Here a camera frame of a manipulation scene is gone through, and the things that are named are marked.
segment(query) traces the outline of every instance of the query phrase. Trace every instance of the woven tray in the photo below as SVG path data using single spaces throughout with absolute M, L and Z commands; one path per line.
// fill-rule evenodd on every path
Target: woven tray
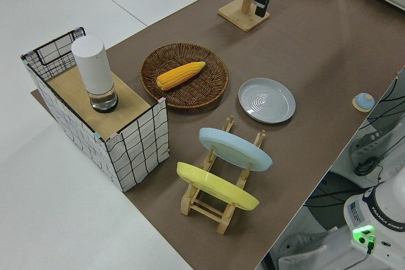
M 192 61 L 205 61 L 206 66 L 193 78 L 162 91 L 157 77 Z M 165 97 L 166 104 L 178 109 L 195 109 L 218 100 L 228 84 L 228 70 L 222 59 L 211 50 L 195 44 L 169 44 L 153 51 L 140 69 L 140 81 L 146 92 L 156 100 Z

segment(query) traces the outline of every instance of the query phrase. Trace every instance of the corn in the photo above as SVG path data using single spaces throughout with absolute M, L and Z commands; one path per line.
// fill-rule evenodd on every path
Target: corn
M 167 91 L 197 75 L 204 67 L 204 61 L 187 63 L 160 74 L 156 79 L 156 83 L 161 90 Z

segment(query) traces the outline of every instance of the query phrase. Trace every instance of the wooden mug holder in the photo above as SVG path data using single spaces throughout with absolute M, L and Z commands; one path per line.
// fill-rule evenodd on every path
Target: wooden mug holder
M 270 17 L 268 12 L 264 17 L 259 17 L 254 14 L 255 10 L 252 0 L 234 0 L 220 8 L 218 14 L 248 32 Z
M 228 117 L 227 122 L 225 123 L 224 127 L 222 128 L 223 131 L 229 132 L 232 125 L 234 123 L 234 117 Z M 254 141 L 254 145 L 256 147 L 260 147 L 266 133 L 264 130 L 259 132 L 256 136 Z M 207 156 L 205 157 L 203 163 L 201 164 L 200 168 L 209 172 L 214 165 L 216 159 L 216 155 L 213 154 L 213 148 L 208 151 Z M 243 189 L 245 187 L 247 178 L 249 177 L 249 173 L 251 172 L 252 164 L 249 164 L 246 169 L 242 169 L 240 172 L 239 178 L 237 180 L 236 186 Z M 225 230 L 228 228 L 232 216 L 234 215 L 235 211 L 235 204 L 227 204 L 224 211 L 220 211 L 217 208 L 210 206 L 209 204 L 199 200 L 197 196 L 199 195 L 200 189 L 196 186 L 189 183 L 189 186 L 182 197 L 181 203 L 181 210 L 180 212 L 186 216 L 189 215 L 190 210 L 196 210 L 201 214 L 215 220 L 218 222 L 218 226 L 216 228 L 216 232 L 219 234 L 224 234 Z

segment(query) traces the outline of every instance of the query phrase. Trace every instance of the storage box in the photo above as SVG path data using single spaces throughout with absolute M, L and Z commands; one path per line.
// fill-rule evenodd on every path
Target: storage box
M 121 190 L 140 183 L 169 156 L 166 102 L 150 106 L 116 75 L 118 107 L 98 113 L 73 57 L 72 42 L 83 28 L 21 56 L 44 102 L 63 131 Z

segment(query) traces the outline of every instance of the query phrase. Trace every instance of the brown mat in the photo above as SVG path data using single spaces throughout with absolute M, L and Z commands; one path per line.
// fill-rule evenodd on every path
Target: brown mat
M 125 193 L 194 269 L 254 269 L 366 118 L 352 98 L 367 92 L 379 99 L 405 63 L 405 14 L 380 0 L 272 0 L 270 19 L 248 33 L 216 13 L 231 1 L 200 0 L 107 50 L 112 70 L 147 102 L 153 99 L 139 69 L 161 46 L 199 44 L 228 67 L 216 109 L 168 112 L 169 159 Z M 293 93 L 297 110 L 289 122 L 265 125 L 243 112 L 238 89 L 256 77 Z M 266 130 L 262 149 L 274 165 L 247 181 L 259 206 L 236 210 L 219 235 L 207 217 L 180 214 L 187 184 L 175 169 L 178 161 L 200 165 L 206 151 L 199 129 L 221 128 L 230 114 L 232 133 L 246 140 Z M 211 172 L 234 182 L 239 174 L 220 159 Z

